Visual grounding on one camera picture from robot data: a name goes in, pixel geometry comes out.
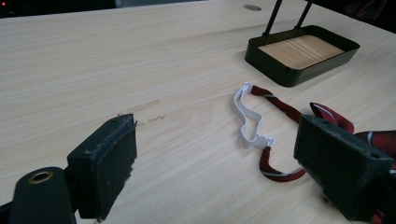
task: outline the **strap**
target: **strap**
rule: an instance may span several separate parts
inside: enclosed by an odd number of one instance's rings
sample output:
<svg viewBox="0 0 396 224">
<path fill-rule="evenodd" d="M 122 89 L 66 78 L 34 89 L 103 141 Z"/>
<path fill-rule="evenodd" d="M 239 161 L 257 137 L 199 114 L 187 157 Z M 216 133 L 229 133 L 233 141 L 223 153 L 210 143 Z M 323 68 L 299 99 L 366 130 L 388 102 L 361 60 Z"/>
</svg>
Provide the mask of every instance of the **strap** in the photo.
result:
<svg viewBox="0 0 396 224">
<path fill-rule="evenodd" d="M 273 143 L 272 138 L 267 138 L 265 136 L 260 136 L 258 134 L 259 127 L 262 122 L 262 116 L 254 111 L 251 111 L 246 108 L 245 104 L 243 103 L 243 98 L 246 94 L 251 93 L 253 95 L 262 96 L 267 99 L 270 103 L 275 105 L 279 108 L 283 113 L 285 113 L 289 118 L 294 120 L 295 122 L 299 122 L 301 113 L 293 108 L 290 105 L 287 105 L 280 101 L 276 96 L 274 96 L 270 91 L 262 89 L 260 87 L 254 86 L 250 83 L 245 83 L 244 86 L 236 93 L 235 97 L 233 98 L 234 101 L 234 110 L 237 113 L 238 117 L 242 120 L 243 126 L 241 128 L 240 139 L 245 148 L 256 147 L 262 149 L 262 157 L 260 159 L 260 170 L 262 174 L 276 182 L 289 182 L 295 179 L 302 177 L 305 174 L 305 170 L 303 168 L 297 169 L 295 172 L 291 174 L 285 174 L 279 172 L 278 170 L 271 167 L 269 164 L 270 153 L 271 153 L 271 145 Z M 354 126 L 353 123 L 350 122 L 348 119 L 344 118 L 340 114 L 336 113 L 335 111 L 331 110 L 329 107 L 325 105 L 320 105 L 317 103 L 310 104 L 312 111 L 314 112 L 315 116 L 326 119 L 332 124 L 338 125 L 339 127 L 345 129 L 349 133 L 354 133 Z M 244 135 L 244 131 L 246 128 L 246 117 L 250 117 L 258 121 L 257 129 L 255 132 L 255 137 L 253 140 L 248 141 Z M 383 132 L 363 132 L 363 133 L 355 133 L 355 136 L 359 137 L 360 139 L 366 141 L 373 147 L 378 148 L 379 150 L 384 151 L 388 155 L 390 155 L 395 162 L 392 164 L 389 170 L 389 178 L 390 182 L 387 186 L 388 191 L 390 193 L 386 193 L 385 195 L 393 195 L 393 198 L 396 197 L 395 193 L 395 186 L 396 186 L 396 131 L 383 131 Z M 381 204 L 385 207 L 393 208 L 395 206 L 395 202 L 393 198 L 385 198 L 383 201 L 384 203 Z M 375 215 L 372 219 L 372 224 L 388 224 L 393 223 L 394 209 L 390 209 L 391 211 L 384 211 L 381 208 L 378 208 L 375 212 Z"/>
<path fill-rule="evenodd" d="M 233 109 L 238 115 L 239 119 L 242 121 L 242 128 L 240 130 L 240 141 L 244 148 L 251 148 L 256 147 L 258 149 L 262 149 L 262 157 L 260 159 L 260 171 L 262 174 L 276 182 L 289 182 L 295 179 L 300 178 L 305 174 L 305 170 L 303 168 L 297 169 L 295 172 L 291 174 L 280 172 L 274 169 L 270 164 L 270 152 L 271 152 L 271 145 L 273 143 L 272 138 L 268 138 L 266 136 L 259 135 L 259 128 L 262 123 L 262 115 L 251 111 L 246 108 L 243 98 L 248 94 L 251 93 L 253 95 L 260 95 L 268 99 L 273 105 L 277 106 L 280 110 L 282 110 L 288 117 L 293 119 L 294 121 L 298 122 L 300 119 L 301 113 L 294 109 L 293 107 L 284 104 L 281 102 L 277 97 L 275 97 L 271 92 L 265 89 L 261 89 L 257 86 L 252 85 L 251 83 L 244 83 L 242 88 L 235 94 L 233 97 Z M 245 129 L 246 129 L 246 117 L 252 118 L 257 120 L 258 125 L 256 127 L 256 132 L 254 138 L 252 140 L 247 140 L 245 137 Z"/>
<path fill-rule="evenodd" d="M 242 127 L 239 131 L 239 140 L 241 141 L 242 146 L 245 149 L 251 149 L 252 147 L 263 149 L 265 147 L 271 146 L 274 139 L 259 134 L 259 129 L 262 125 L 262 115 L 248 109 L 244 104 L 244 97 L 250 93 L 251 88 L 252 84 L 245 82 L 241 89 L 239 89 L 239 91 L 233 97 L 233 110 L 236 112 L 238 118 L 242 121 Z M 251 139 L 248 139 L 245 135 L 247 117 L 254 119 L 257 122 L 254 136 Z"/>
</svg>

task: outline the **metal rod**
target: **metal rod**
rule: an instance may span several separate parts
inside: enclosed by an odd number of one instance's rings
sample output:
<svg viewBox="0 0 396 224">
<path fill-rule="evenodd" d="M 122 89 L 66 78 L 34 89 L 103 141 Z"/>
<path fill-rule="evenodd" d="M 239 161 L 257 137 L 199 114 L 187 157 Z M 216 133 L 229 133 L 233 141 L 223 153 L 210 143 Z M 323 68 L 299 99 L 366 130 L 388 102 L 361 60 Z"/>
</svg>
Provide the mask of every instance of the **metal rod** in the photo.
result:
<svg viewBox="0 0 396 224">
<path fill-rule="evenodd" d="M 309 8 L 311 8 L 311 6 L 312 6 L 312 3 L 314 3 L 314 0 L 308 0 L 308 3 L 306 3 L 306 7 L 305 7 L 305 9 L 304 9 L 304 12 L 303 12 L 303 14 L 301 15 L 300 19 L 298 20 L 298 23 L 297 23 L 297 25 L 294 27 L 294 29 L 298 29 L 298 28 L 301 27 L 301 25 L 303 24 L 303 21 L 304 21 L 304 19 L 305 19 L 305 16 L 306 16 L 306 14 L 307 14 L 308 11 L 309 11 Z"/>
<path fill-rule="evenodd" d="M 272 27 L 272 25 L 274 24 L 274 20 L 275 20 L 276 14 L 277 14 L 277 12 L 279 11 L 280 4 L 282 4 L 282 0 L 277 0 L 277 1 L 276 1 L 276 4 L 275 4 L 275 7 L 274 7 L 274 10 L 273 10 L 273 13 L 272 13 L 272 15 L 271 15 L 271 18 L 270 18 L 270 20 L 268 21 L 267 28 L 265 29 L 265 32 L 262 33 L 262 35 L 269 35 L 269 34 L 270 34 L 271 27 Z"/>
</svg>

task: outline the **metal grommet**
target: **metal grommet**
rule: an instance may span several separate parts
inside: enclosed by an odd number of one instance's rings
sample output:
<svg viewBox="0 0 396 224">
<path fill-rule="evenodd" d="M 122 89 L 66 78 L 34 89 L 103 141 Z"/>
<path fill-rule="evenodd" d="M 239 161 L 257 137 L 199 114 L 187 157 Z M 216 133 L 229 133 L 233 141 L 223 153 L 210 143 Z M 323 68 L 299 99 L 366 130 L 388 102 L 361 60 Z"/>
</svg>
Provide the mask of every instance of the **metal grommet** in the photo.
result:
<svg viewBox="0 0 396 224">
<path fill-rule="evenodd" d="M 39 184 L 49 180 L 53 176 L 51 171 L 41 171 L 29 178 L 29 184 Z"/>
</svg>

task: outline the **scratch on table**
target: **scratch on table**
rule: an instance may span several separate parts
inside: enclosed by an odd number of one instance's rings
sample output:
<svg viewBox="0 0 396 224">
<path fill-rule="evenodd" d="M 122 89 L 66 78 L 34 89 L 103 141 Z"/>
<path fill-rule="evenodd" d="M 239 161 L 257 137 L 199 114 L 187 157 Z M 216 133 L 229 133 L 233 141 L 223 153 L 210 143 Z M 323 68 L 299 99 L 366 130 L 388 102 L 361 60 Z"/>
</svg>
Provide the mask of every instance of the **scratch on table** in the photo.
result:
<svg viewBox="0 0 396 224">
<path fill-rule="evenodd" d="M 142 104 L 142 105 L 138 105 L 138 106 L 135 106 L 135 107 L 132 107 L 132 108 L 128 108 L 126 110 L 126 112 L 127 113 L 135 113 L 137 111 L 144 110 L 144 109 L 146 109 L 146 108 L 148 108 L 148 107 L 150 107 L 152 105 L 159 104 L 160 102 L 161 102 L 160 100 L 150 101 L 150 102 Z"/>
</svg>

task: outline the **wood grain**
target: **wood grain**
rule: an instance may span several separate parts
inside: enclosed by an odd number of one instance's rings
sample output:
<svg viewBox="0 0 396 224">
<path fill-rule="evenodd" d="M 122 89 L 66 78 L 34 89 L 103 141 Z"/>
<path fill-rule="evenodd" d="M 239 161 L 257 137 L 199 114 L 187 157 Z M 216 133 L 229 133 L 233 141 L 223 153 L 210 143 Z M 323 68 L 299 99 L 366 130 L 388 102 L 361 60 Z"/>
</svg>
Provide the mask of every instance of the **wood grain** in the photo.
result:
<svg viewBox="0 0 396 224">
<path fill-rule="evenodd" d="M 312 35 L 261 46 L 259 49 L 294 69 L 305 69 L 344 52 Z"/>
<path fill-rule="evenodd" d="M 214 0 L 0 20 L 0 204 L 23 175 L 65 168 L 67 154 L 106 120 L 134 113 L 137 159 L 104 223 L 350 223 L 309 175 L 287 184 L 261 175 L 261 152 L 238 143 L 231 103 L 251 81 L 306 114 L 309 102 L 324 104 L 356 132 L 394 129 L 396 36 L 312 6 L 304 23 L 361 48 L 287 89 L 244 61 L 273 7 Z M 304 7 L 285 1 L 273 32 L 289 30 Z M 275 138 L 272 165 L 293 171 L 297 125 L 262 98 L 246 103 Z"/>
</svg>

